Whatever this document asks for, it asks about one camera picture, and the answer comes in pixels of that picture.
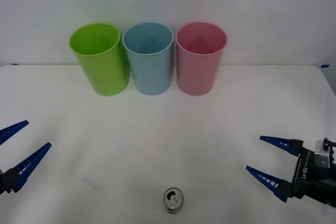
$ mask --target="white table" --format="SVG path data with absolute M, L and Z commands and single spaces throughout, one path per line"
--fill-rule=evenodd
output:
M 296 157 L 259 140 L 336 140 L 336 97 L 312 66 L 222 66 L 213 90 L 184 94 L 173 79 L 149 97 L 130 83 L 94 93 L 79 66 L 0 68 L 0 128 L 30 124 L 0 147 L 7 170 L 52 148 L 17 194 L 0 196 L 3 224 L 335 223 L 308 197 L 284 204 L 246 165 L 291 181 Z M 178 187 L 183 210 L 163 210 Z

